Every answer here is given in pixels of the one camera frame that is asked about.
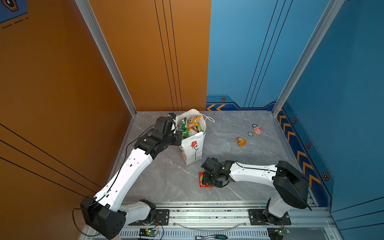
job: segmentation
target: bag handle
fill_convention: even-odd
[[[202,116],[205,116],[205,120],[209,120],[209,121],[211,121],[211,122],[215,122],[215,120],[213,119],[213,118],[211,118],[211,117],[208,117],[208,116],[206,116],[206,115],[204,115],[204,114],[202,114]]]

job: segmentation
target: red snack package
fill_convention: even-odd
[[[200,187],[208,187],[208,188],[212,188],[210,185],[208,184],[202,184],[201,181],[203,181],[203,172],[199,172],[199,179],[200,179]]]

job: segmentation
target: marble tabletop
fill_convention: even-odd
[[[277,164],[280,160],[289,160],[280,142],[273,124],[271,113],[267,111],[201,111],[214,118],[207,121],[207,134],[204,140],[201,160],[186,165],[176,146],[169,146],[157,155],[154,161],[142,172],[124,198],[124,203],[147,199],[154,203],[179,201],[265,201],[277,194],[267,185],[253,182],[230,182],[223,188],[200,188],[199,172],[202,161],[215,157],[220,162],[238,160],[241,163],[255,165]],[[146,128],[155,124],[159,116],[167,116],[165,111],[138,112],[129,131],[127,143],[132,142]],[[259,125],[263,133],[248,136],[252,124]],[[247,143],[240,147],[236,141],[242,137]],[[125,150],[118,166],[124,161]]]

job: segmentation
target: pink toy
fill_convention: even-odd
[[[256,133],[256,134],[261,134],[263,132],[262,128],[257,126],[253,129],[253,131]]]

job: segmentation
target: robotic arm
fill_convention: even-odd
[[[159,117],[149,136],[141,136],[135,143],[128,159],[114,177],[95,194],[85,197],[81,211],[85,223],[108,239],[114,238],[124,225],[139,220],[153,222],[156,206],[145,199],[121,207],[122,201],[141,172],[169,145],[181,145],[181,132],[176,130],[176,115]]]
[[[270,224],[279,225],[283,215],[291,208],[305,209],[308,206],[308,179],[286,161],[257,166],[234,161],[220,163],[208,157],[201,167],[205,169],[202,184],[224,187],[229,182],[249,181],[274,187],[279,196],[269,199],[263,212],[265,221]]]

